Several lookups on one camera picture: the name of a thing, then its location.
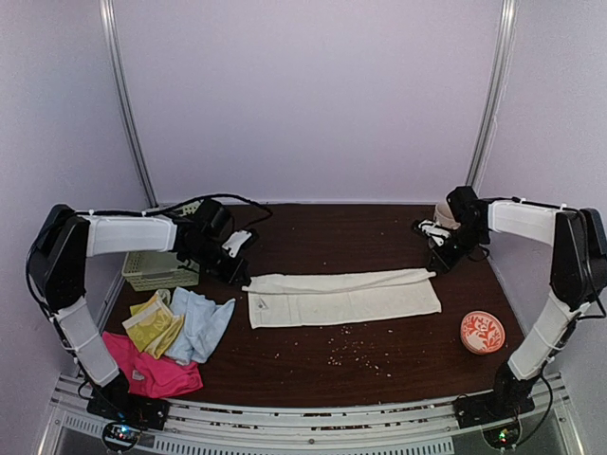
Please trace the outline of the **cream white towel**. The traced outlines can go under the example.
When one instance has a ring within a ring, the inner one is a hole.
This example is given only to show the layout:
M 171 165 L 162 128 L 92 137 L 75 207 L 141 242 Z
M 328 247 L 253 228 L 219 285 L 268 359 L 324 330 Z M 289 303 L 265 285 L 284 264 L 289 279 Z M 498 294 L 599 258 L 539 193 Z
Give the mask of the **cream white towel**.
M 269 274 L 251 279 L 253 329 L 323 327 L 440 313 L 442 305 L 424 268 L 337 274 Z

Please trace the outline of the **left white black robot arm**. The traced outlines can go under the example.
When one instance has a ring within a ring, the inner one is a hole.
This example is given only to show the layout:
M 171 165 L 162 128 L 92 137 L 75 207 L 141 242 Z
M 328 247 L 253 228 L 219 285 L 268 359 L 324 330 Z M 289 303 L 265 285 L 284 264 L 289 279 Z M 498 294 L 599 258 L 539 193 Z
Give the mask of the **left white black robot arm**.
M 83 370 L 94 399 L 117 421 L 130 419 L 137 402 L 91 317 L 85 298 L 86 262 L 105 254 L 170 252 L 220 282 L 248 284 L 248 262 L 241 251 L 255 242 L 255 230 L 243 227 L 225 237 L 233 216 L 219 197 L 198 197 L 193 204 L 192 213 L 182 204 L 140 212 L 77 211 L 58 204 L 29 249 L 26 280 L 31 296 Z

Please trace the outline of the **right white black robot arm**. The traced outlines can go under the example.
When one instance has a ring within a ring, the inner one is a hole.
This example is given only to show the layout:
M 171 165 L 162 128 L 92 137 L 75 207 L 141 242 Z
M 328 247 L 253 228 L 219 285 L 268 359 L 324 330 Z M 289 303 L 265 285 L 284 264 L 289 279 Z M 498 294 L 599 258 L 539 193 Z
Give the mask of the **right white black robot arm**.
M 485 248 L 491 233 L 506 233 L 552 248 L 546 305 L 531 332 L 496 373 L 486 399 L 492 417 L 517 410 L 541 377 L 544 366 L 561 351 L 587 308 L 600 302 L 606 287 L 606 234 L 596 209 L 573 209 L 521 198 L 480 198 L 470 186 L 447 196 L 456 228 L 436 221 L 414 223 L 431 252 L 428 268 L 450 272 L 475 248 Z

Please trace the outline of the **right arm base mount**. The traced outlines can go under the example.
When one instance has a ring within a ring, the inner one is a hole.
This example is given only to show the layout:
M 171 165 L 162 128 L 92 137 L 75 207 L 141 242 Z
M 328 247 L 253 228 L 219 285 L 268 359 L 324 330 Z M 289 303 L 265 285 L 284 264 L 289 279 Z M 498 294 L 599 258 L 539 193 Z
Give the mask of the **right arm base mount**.
M 535 404 L 530 396 L 486 391 L 459 396 L 452 403 L 460 428 L 483 426 L 531 412 Z

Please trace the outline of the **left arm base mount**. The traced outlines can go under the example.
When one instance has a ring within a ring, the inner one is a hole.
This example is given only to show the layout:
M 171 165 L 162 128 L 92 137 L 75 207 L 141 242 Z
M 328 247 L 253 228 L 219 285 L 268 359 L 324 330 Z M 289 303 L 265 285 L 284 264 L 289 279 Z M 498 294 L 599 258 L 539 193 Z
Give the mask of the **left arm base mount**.
M 128 391 L 93 391 L 86 410 L 108 420 L 143 429 L 163 430 L 170 403 L 147 398 Z

